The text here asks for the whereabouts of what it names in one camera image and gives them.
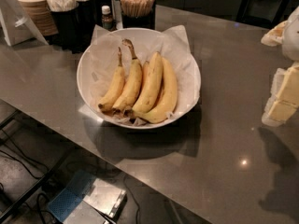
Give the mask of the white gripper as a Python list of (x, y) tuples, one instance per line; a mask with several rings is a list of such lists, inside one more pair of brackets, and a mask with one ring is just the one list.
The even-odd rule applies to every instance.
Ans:
[[(292, 61), (299, 61), (299, 7), (266, 33), (261, 43), (275, 47), (282, 44), (282, 53)], [(299, 65), (287, 70), (279, 68), (274, 74), (272, 86), (262, 115), (262, 123), (272, 127), (284, 124), (299, 107)]]

